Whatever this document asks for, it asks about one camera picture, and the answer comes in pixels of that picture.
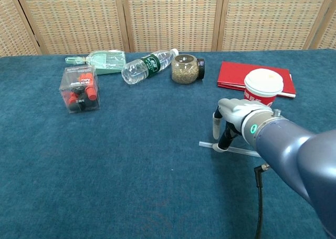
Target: paper cup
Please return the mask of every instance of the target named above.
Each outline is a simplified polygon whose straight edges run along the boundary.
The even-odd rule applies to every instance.
[[[265,68],[251,71],[245,77],[244,83],[244,99],[260,101],[269,107],[284,88],[282,77],[277,72]]]

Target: glass jar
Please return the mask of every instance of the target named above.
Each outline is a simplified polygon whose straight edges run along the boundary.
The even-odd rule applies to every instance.
[[[172,79],[179,84],[190,84],[204,78],[204,59],[193,55],[180,54],[172,61]]]

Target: red book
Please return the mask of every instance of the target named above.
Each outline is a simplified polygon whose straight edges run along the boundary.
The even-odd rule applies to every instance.
[[[284,97],[294,98],[296,90],[288,69],[278,67],[266,67],[251,64],[242,64],[234,62],[222,62],[218,76],[217,85],[222,88],[230,88],[236,90],[245,90],[245,76],[254,69],[266,68],[277,72],[283,78],[283,90],[279,94]]]

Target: green bottle label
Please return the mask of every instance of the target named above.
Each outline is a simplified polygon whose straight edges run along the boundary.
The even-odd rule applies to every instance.
[[[148,69],[148,78],[155,75],[158,71],[160,71],[161,65],[159,62],[159,58],[157,58],[153,54],[149,54],[143,58],[140,58],[147,66]]]

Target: wicker panel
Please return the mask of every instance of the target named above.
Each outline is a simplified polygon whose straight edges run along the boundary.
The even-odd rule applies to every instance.
[[[0,56],[38,54],[13,0],[0,0]]]
[[[222,50],[302,49],[323,0],[229,0]]]
[[[330,20],[330,23],[322,36],[318,48],[336,49],[336,10]]]
[[[23,0],[49,54],[124,50],[116,0]]]
[[[210,51],[216,3],[217,0],[128,0],[134,50]]]

